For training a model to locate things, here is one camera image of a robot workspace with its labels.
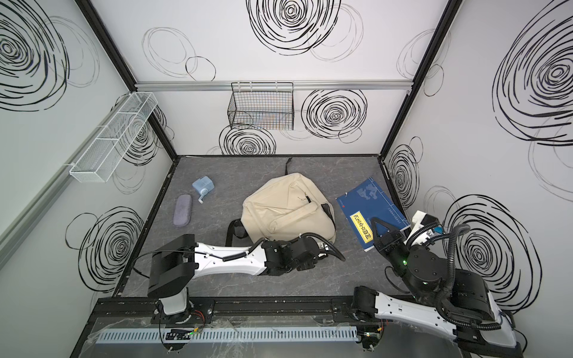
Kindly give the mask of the dark blue book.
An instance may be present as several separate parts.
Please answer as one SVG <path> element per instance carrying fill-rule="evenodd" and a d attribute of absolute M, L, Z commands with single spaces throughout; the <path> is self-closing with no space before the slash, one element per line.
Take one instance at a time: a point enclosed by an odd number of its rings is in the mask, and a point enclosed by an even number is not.
<path fill-rule="evenodd" d="M 373 178 L 366 179 L 339 196 L 337 203 L 365 252 L 374 247 L 375 236 L 371 225 L 373 218 L 389 223 L 401 231 L 410 227 L 404 214 Z"/>

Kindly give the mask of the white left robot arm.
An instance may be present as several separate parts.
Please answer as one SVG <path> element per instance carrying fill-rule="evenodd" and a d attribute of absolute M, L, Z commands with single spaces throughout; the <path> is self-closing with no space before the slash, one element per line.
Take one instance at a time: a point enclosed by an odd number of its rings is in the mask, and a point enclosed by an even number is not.
<path fill-rule="evenodd" d="M 312 269 L 326 257 L 346 260 L 334 244 L 315 233 L 300 234 L 287 241 L 262 238 L 249 247 L 197 243 L 193 234 L 185 234 L 149 255 L 152 263 L 147 297 L 160 301 L 168 316 L 187 310 L 187 285 L 197 277 L 281 276 Z"/>

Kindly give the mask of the cream canvas backpack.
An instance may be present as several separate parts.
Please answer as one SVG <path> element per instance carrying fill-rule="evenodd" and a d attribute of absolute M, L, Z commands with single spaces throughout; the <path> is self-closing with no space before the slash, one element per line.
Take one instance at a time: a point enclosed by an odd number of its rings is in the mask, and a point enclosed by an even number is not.
<path fill-rule="evenodd" d="M 240 219 L 232 221 L 225 245 L 233 238 L 288 241 L 305 234 L 318 234 L 335 243 L 334 207 L 318 186 L 301 173 L 286 173 L 268 180 L 243 202 Z"/>

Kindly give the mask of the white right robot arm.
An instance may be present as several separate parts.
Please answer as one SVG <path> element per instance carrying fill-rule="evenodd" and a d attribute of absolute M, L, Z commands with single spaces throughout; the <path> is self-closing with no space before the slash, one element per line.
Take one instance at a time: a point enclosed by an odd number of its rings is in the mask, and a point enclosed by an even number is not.
<path fill-rule="evenodd" d="M 372 218 L 373 246 L 401 278 L 409 297 L 401 299 L 366 286 L 354 290 L 351 312 L 358 321 L 401 322 L 450 340 L 462 351 L 489 357 L 523 357 L 513 314 L 495 302 L 485 280 L 456 267 L 458 238 L 470 231 L 460 224 L 417 245 L 438 228 L 436 219 L 406 237 L 395 226 Z"/>

